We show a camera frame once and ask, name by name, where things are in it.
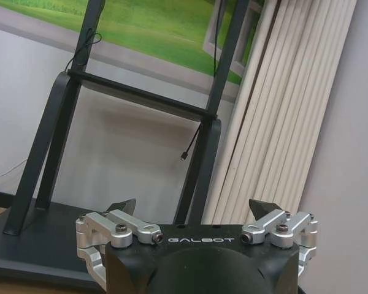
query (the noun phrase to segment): gray wall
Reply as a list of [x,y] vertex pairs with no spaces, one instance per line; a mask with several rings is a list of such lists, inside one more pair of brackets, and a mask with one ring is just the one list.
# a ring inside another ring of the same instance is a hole
[[[0,31],[0,173],[28,156],[52,84],[72,53]],[[204,106],[207,96],[91,60],[88,71]],[[223,140],[233,104],[218,115]],[[53,201],[105,210],[136,198],[135,214],[171,222],[189,160],[182,162],[197,124],[87,89],[80,93]],[[24,165],[0,178],[15,193]]]
[[368,0],[353,15],[301,210],[320,220],[307,293],[368,293]]

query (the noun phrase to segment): green grass image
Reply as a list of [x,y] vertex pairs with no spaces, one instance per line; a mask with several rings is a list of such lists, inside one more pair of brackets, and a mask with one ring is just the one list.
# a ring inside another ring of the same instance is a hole
[[[236,0],[228,0],[218,45],[222,47]],[[0,6],[80,31],[87,0],[0,0]],[[103,40],[213,75],[202,45],[214,0],[106,0],[98,32]],[[248,59],[251,32],[243,60]],[[228,80],[239,84],[233,72]]]

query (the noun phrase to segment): wooden floor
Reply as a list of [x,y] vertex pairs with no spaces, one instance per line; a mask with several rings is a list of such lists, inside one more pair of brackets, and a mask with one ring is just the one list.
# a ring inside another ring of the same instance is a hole
[[83,294],[78,289],[55,287],[54,285],[36,284],[13,279],[0,279],[0,294]]

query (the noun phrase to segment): power cord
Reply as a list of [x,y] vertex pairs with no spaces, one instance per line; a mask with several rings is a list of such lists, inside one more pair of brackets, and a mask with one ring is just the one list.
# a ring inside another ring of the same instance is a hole
[[26,162],[28,159],[25,158],[23,159],[21,162],[19,162],[18,164],[14,165],[12,168],[10,168],[9,170],[7,170],[5,173],[1,173],[0,174],[0,178],[2,176],[8,175],[10,172],[12,172],[14,169],[16,169],[17,167],[19,167],[22,163]]
[[[215,37],[214,37],[214,75],[213,75],[213,79],[215,78],[215,75],[217,74],[217,40],[218,40],[218,31],[219,31],[218,24],[220,23],[221,9],[222,9],[222,3],[223,3],[223,1],[224,0],[221,0],[220,1],[220,5],[218,7],[218,13],[217,13],[217,23],[215,25]],[[180,160],[181,161],[184,161],[188,157],[188,151],[190,150],[192,144],[194,143],[195,138],[198,135],[200,129],[201,129],[201,124],[199,124],[199,126],[197,127],[197,129],[195,131],[195,134],[192,137],[192,140],[191,140],[190,144],[188,145],[187,149],[180,156]]]
[[[94,44],[97,44],[97,43],[99,43],[101,40],[102,40],[102,35],[100,34],[100,33],[98,33],[98,32],[95,32],[95,31],[93,31],[93,29],[88,29],[87,30],[87,32],[86,32],[86,36],[90,33],[90,32],[92,32],[87,38],[86,38],[86,40],[85,40],[85,42],[82,44],[82,46],[80,46],[79,47],[79,49],[78,50],[76,50],[75,51],[75,53],[74,53],[74,56],[68,61],[68,63],[67,63],[67,65],[66,65],[66,68],[64,69],[64,71],[65,72],[67,72],[67,69],[68,69],[68,67],[69,67],[69,64],[71,63],[71,62],[73,62],[74,61],[74,59],[75,59],[75,57],[82,51],[82,50],[84,50],[84,49],[86,49],[86,52],[87,52],[87,58],[86,58],[86,60],[88,60],[88,58],[89,58],[89,55],[90,55],[90,52],[88,51],[88,47],[90,47],[90,46],[92,46],[92,45],[94,45]],[[98,36],[99,37],[99,39],[97,40],[97,41],[93,41],[94,40],[94,38],[96,37],[96,36]],[[77,66],[85,66],[86,65],[86,63],[83,63],[83,64],[76,64]]]

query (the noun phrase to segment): stand base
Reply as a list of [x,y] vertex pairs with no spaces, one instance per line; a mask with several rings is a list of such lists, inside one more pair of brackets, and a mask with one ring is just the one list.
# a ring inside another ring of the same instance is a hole
[[52,202],[47,212],[31,212],[33,222],[19,236],[2,233],[9,209],[1,213],[0,277],[100,290],[77,257],[75,220],[88,212]]

